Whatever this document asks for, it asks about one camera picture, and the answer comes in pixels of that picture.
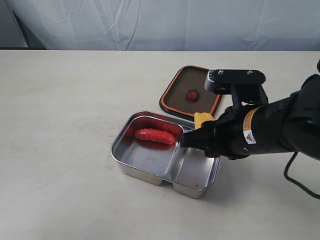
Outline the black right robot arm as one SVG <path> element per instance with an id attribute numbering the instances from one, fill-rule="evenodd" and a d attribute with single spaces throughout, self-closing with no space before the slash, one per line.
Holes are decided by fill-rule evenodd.
<path id="1" fill-rule="evenodd" d="M 319 159 L 320 76 L 311 75 L 300 90 L 271 103 L 263 89 L 265 80 L 259 70 L 210 70 L 205 89 L 230 95 L 232 105 L 218 119 L 182 134 L 180 146 L 233 160 L 291 152 Z"/>

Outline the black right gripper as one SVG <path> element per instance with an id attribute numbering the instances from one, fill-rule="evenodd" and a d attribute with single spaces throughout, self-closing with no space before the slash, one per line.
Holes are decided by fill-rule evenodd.
<path id="1" fill-rule="evenodd" d="M 284 153 L 288 150 L 282 134 L 284 115 L 283 103 L 228 107 L 217 120 L 183 133 L 180 146 L 203 150 L 206 158 L 224 156 L 232 160 Z"/>

